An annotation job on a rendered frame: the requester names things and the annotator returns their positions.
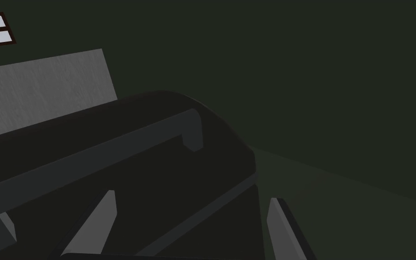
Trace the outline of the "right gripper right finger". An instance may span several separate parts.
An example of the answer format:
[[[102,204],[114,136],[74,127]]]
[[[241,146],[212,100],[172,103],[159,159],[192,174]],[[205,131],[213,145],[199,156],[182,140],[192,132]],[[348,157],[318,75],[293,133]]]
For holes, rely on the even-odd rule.
[[[270,199],[267,225],[276,260],[317,260],[284,199]]]

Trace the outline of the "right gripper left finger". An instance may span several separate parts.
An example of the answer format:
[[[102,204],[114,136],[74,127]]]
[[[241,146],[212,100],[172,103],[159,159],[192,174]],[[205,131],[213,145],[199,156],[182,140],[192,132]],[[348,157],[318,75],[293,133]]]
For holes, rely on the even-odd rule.
[[[115,192],[100,191],[50,257],[68,253],[101,254],[117,216]]]

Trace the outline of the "black appliance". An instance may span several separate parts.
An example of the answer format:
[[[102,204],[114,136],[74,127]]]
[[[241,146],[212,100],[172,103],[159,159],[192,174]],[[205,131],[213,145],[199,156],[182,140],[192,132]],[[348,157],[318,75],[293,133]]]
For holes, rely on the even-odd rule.
[[[216,113],[180,93],[133,95],[0,135],[0,182],[195,109],[203,147],[182,136],[7,211],[0,260],[265,260],[255,155]],[[100,191],[117,216],[101,254],[50,257]]]

